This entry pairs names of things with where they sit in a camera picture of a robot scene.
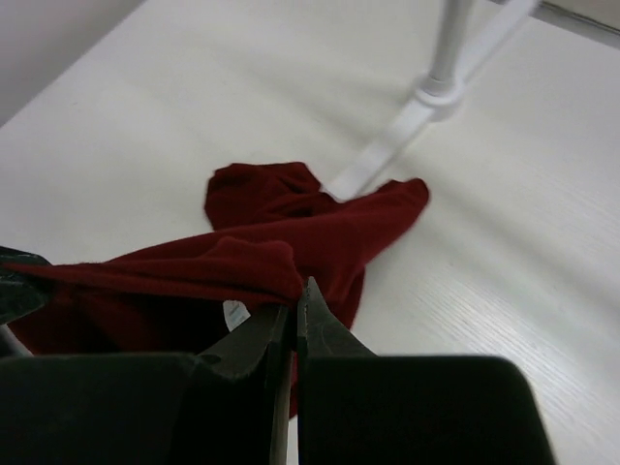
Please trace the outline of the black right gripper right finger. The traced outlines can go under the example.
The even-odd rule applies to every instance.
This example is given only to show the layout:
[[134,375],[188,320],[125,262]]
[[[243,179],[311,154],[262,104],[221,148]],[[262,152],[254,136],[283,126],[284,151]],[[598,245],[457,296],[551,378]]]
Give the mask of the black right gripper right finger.
[[355,371],[376,357],[331,312],[313,277],[296,309],[298,458],[301,464],[333,461],[333,434],[355,430],[364,412]]

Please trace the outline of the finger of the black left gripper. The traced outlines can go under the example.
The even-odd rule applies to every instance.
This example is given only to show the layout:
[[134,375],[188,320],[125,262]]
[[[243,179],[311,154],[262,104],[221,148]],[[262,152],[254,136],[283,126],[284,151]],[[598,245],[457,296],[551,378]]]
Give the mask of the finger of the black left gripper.
[[1,324],[18,320],[48,304],[51,285],[44,280],[8,269],[10,264],[49,265],[36,254],[1,248]]

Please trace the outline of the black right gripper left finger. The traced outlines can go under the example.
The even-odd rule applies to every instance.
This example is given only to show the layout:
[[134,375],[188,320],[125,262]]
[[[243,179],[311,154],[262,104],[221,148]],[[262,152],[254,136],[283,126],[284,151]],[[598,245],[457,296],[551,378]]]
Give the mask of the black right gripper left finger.
[[284,464],[291,314],[268,306],[201,355],[196,415],[208,464]]

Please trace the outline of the dark red t shirt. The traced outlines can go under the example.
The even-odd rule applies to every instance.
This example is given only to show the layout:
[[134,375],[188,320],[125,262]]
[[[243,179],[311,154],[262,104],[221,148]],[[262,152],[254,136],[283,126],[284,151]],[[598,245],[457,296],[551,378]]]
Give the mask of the dark red t shirt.
[[345,202],[301,163],[232,164],[209,179],[211,230],[102,263],[10,264],[51,299],[10,323],[33,354],[200,353],[227,332],[223,305],[250,313],[295,305],[314,279],[351,326],[365,268],[418,219],[430,198],[413,178]]

